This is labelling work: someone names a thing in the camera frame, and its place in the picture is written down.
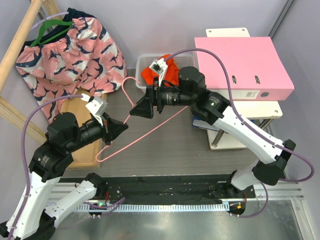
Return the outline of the pink wire hanger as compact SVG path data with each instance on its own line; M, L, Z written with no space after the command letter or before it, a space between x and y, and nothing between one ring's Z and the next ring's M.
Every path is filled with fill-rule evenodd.
M128 93L125 90L125 82L129 79L134 80L136 83L140 84L140 82L134 78L133 76L128 76L126 77L122 84L121 84L121 89L123 91L123 93L125 94L127 100L129 101L129 103L131 104L132 107L136 106L136 103L134 103L132 101L132 99L129 97ZM128 149L129 147L133 146L134 144L138 143L140 140L142 140L143 138L145 138L146 136L150 135L151 133L153 133L154 131L156 131L157 129L159 129L160 127L162 127L163 125L165 125L166 123L168 123L170 120L172 120L173 118L175 118L176 116L178 116L180 113L182 113L185 109L187 109L188 106L183 107L181 110L179 110L178 112L176 112L174 115L172 115L171 117L169 117L167 120L163 121L161 124L159 124L158 126L154 127L153 129L151 129L150 131L148 131L147 133L145 133L144 135L142 135L141 137L137 138L136 140L132 141L131 143L129 143L128 145L122 147L120 150L110 154L109 156L103 158L103 159L99 159L99 156L103 153L104 150L106 150L107 148L111 147L111 145L113 144L112 142L110 144L107 144L105 147L103 147L95 156L95 160L98 163L103 163L105 161L107 161L108 159L116 156L117 154L121 153L122 151Z

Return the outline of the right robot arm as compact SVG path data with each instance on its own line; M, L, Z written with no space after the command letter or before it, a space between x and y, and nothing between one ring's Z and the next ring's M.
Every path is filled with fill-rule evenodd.
M129 112L132 116L152 119L154 110L161 113L165 106L189 106L197 119L230 134L250 149L257 160L250 166L235 170L226 184L226 193L233 198L256 183L274 186L282 179L296 144L282 141L266 133L245 117L237 116L231 102L206 88L205 76L193 66L178 72L178 86L166 81L147 85L145 95Z

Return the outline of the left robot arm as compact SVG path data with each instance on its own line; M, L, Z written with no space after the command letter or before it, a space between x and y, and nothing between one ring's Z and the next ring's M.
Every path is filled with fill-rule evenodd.
M61 222L87 200L102 199L107 182L89 173L67 196L47 206L49 195L73 162L72 153L102 139L110 144L128 129L126 123L102 115L102 122L92 118L78 125L71 112L60 113L48 125L46 141L33 154L29 164L30 190L25 190L12 217L0 225L4 238L16 240L48 240Z

